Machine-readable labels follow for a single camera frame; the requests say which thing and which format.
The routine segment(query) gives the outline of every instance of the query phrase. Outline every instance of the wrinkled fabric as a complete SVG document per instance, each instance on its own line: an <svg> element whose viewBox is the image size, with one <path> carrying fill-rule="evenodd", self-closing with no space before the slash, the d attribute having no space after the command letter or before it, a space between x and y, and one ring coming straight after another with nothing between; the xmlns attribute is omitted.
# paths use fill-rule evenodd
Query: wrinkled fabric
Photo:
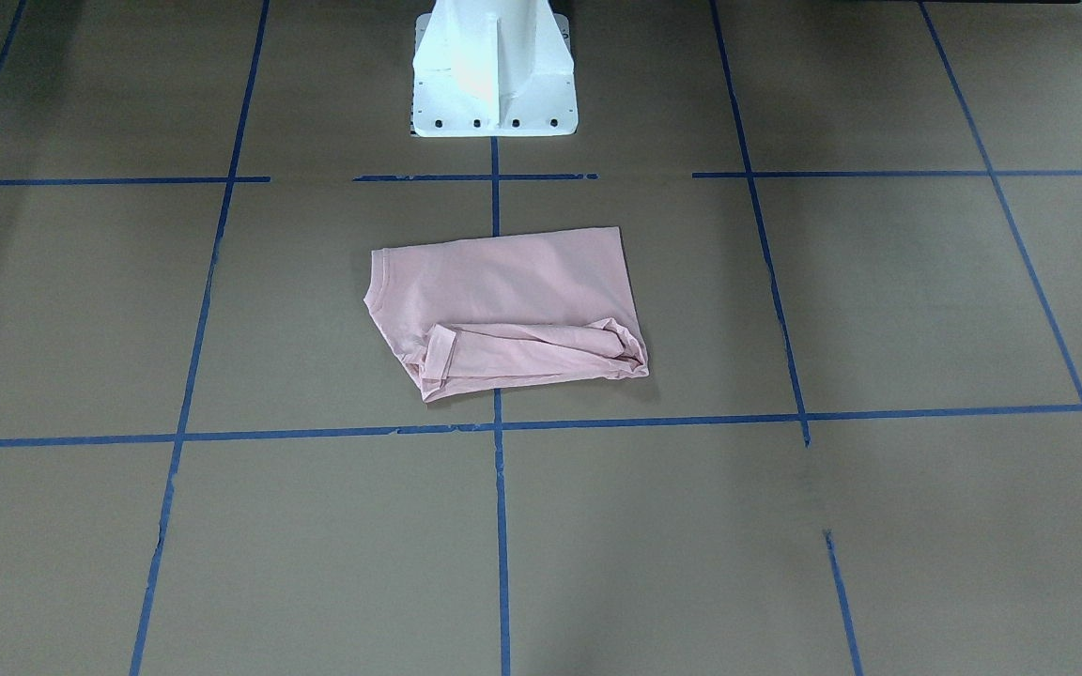
<svg viewBox="0 0 1082 676"><path fill-rule="evenodd" d="M616 227L374 250L366 306L425 402L649 375Z"/></svg>

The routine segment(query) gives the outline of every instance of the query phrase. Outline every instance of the white metal bracket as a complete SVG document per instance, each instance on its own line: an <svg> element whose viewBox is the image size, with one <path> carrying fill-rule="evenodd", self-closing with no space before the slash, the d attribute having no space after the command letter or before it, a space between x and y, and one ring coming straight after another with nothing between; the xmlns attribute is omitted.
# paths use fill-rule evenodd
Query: white metal bracket
<svg viewBox="0 0 1082 676"><path fill-rule="evenodd" d="M559 136L579 127L570 22L546 0L437 0L417 19L418 136Z"/></svg>

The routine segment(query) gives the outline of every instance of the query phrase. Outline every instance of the folded pink garment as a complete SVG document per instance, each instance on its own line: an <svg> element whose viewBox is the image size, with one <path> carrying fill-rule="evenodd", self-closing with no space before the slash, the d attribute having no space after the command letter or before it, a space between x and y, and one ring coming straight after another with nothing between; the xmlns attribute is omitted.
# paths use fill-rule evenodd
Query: folded pink garment
<svg viewBox="0 0 1082 676"><path fill-rule="evenodd" d="M616 227L379 249L366 306L426 402L649 375Z"/></svg>

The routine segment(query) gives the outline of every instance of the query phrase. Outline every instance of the fabric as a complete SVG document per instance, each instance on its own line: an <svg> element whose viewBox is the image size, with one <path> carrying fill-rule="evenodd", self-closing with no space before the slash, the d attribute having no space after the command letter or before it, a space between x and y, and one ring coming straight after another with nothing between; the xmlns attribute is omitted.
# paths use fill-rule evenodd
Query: fabric
<svg viewBox="0 0 1082 676"><path fill-rule="evenodd" d="M379 249L366 306L425 402L649 375L616 227Z"/></svg>

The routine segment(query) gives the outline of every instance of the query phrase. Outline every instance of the white mounting plate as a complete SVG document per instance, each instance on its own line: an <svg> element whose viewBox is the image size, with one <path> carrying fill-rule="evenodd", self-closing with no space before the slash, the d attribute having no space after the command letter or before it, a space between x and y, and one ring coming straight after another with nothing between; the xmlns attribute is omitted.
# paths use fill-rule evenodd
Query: white mounting plate
<svg viewBox="0 0 1082 676"><path fill-rule="evenodd" d="M432 13L417 18L417 47L424 39ZM567 52L570 18L553 14ZM565 136L579 128L575 78L570 75L533 75L527 89L518 91L499 124L490 123L486 104L459 88L448 75L417 74L412 89L411 132L424 137Z"/></svg>

